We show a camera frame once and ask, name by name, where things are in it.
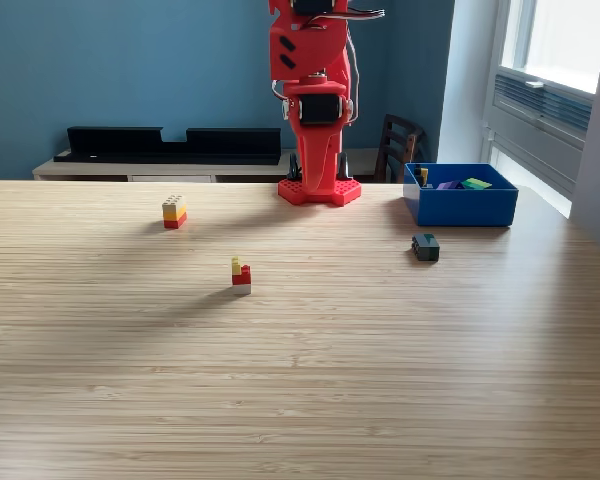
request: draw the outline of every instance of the blue plastic bin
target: blue plastic bin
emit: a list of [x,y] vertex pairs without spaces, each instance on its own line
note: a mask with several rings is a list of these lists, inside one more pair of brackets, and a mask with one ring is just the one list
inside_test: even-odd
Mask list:
[[[404,198],[420,226],[508,227],[513,223],[518,189],[486,163],[422,163],[429,169],[427,183],[433,189],[420,188],[413,171],[406,165]],[[445,182],[464,182],[477,178],[493,186],[487,190],[436,190]]]

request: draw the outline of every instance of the cable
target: cable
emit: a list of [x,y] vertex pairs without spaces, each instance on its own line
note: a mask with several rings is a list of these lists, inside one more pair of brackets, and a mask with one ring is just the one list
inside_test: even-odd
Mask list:
[[338,19],[338,20],[375,20],[376,18],[382,18],[386,15],[384,10],[356,10],[349,9],[349,12],[343,13],[321,13],[311,18],[305,26],[312,25],[312,22],[319,18]]
[[287,97],[285,97],[284,95],[278,93],[278,91],[276,90],[276,85],[278,85],[278,81],[274,80],[273,82],[271,82],[271,91],[273,92],[273,94],[280,100],[285,101],[285,100],[289,100]]
[[351,31],[347,28],[347,43],[351,49],[351,59],[353,63],[353,70],[356,73],[356,100],[355,100],[355,115],[347,122],[347,125],[351,126],[360,116],[360,70],[358,70],[358,57],[356,55],[356,47],[353,44],[351,38]]

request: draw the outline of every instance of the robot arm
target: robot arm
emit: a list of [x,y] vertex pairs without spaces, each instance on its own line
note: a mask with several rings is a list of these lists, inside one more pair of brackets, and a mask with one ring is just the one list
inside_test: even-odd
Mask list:
[[[355,10],[348,3],[348,0],[269,0],[271,13],[280,12],[270,32],[272,88],[282,100],[285,119],[290,120],[297,136],[302,165],[301,187],[283,182],[278,190],[294,204],[347,203],[336,198],[338,192],[352,192],[351,199],[361,192],[357,182],[342,176],[336,179],[338,157],[343,157],[342,130],[357,117],[351,100],[347,44],[352,50],[356,73],[357,62],[348,21],[380,18],[384,11]],[[280,81],[284,81],[282,94],[276,91]]]

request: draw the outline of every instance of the red hexagonal base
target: red hexagonal base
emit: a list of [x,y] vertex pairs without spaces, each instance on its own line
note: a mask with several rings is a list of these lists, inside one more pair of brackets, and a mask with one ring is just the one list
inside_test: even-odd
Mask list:
[[332,194],[311,195],[302,189],[302,182],[283,180],[278,184],[278,195],[293,205],[333,203],[337,207],[344,207],[362,195],[362,185],[355,180],[345,182],[337,180],[335,191]]

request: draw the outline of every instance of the yellow lego brick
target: yellow lego brick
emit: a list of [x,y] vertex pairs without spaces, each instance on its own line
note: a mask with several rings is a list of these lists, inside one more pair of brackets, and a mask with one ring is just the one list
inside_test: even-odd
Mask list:
[[171,195],[166,202],[162,204],[163,213],[177,214],[183,208],[186,208],[187,204],[184,201],[182,195]]
[[240,266],[239,257],[233,257],[231,259],[231,275],[242,275],[242,267]]
[[185,205],[184,207],[182,207],[180,210],[178,210],[176,213],[172,213],[172,212],[162,212],[162,216],[164,217],[165,220],[167,220],[168,222],[177,222],[178,220],[180,220],[180,218],[187,213],[187,206]]

